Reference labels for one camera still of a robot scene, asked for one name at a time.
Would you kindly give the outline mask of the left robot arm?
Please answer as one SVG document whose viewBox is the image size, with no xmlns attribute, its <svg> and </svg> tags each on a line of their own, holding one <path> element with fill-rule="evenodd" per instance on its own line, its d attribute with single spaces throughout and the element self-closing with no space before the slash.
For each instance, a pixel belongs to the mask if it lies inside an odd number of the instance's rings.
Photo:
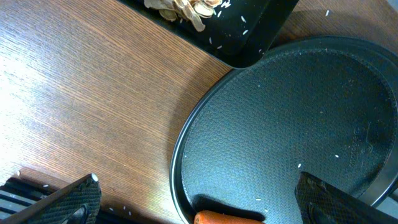
<svg viewBox="0 0 398 224">
<path fill-rule="evenodd" d="M 263 223 L 260 213 L 236 208 L 205 194 L 188 197 L 176 192 L 177 207 L 189 223 Z M 296 203 L 303 223 L 397 223 L 397 219 L 337 189 L 308 172 L 301 172 L 295 198 L 269 200 L 293 215 Z M 97 176 L 88 174 L 52 194 L 18 179 L 1 186 L 1 223 L 98 223 L 101 188 Z"/>
</svg>

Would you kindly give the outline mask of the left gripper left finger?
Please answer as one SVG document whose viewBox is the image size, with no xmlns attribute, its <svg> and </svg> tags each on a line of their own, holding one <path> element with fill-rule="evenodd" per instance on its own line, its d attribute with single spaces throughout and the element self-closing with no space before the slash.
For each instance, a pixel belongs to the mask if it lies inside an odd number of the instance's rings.
<svg viewBox="0 0 398 224">
<path fill-rule="evenodd" d="M 100 210 L 101 188 L 90 173 L 48 197 L 5 218 L 3 224 L 94 224 Z"/>
</svg>

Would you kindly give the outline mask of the rice and peanut shells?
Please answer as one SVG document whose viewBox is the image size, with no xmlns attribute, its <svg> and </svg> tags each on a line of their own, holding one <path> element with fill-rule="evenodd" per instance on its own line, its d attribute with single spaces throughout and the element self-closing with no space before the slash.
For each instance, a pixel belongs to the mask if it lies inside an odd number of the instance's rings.
<svg viewBox="0 0 398 224">
<path fill-rule="evenodd" d="M 228 7 L 229 1 L 223 0 L 144 0 L 144 6 L 155 9 L 166 21 L 190 22 L 197 32 L 203 32 L 206 25 L 202 19 L 216 14 L 215 8 Z"/>
</svg>

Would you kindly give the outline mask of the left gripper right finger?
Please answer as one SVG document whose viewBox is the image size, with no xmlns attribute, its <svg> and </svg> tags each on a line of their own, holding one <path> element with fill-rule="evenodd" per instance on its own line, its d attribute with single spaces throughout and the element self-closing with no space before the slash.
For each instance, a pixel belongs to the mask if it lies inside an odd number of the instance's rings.
<svg viewBox="0 0 398 224">
<path fill-rule="evenodd" d="M 397 219 L 301 172 L 295 198 L 304 224 L 397 224 Z"/>
</svg>

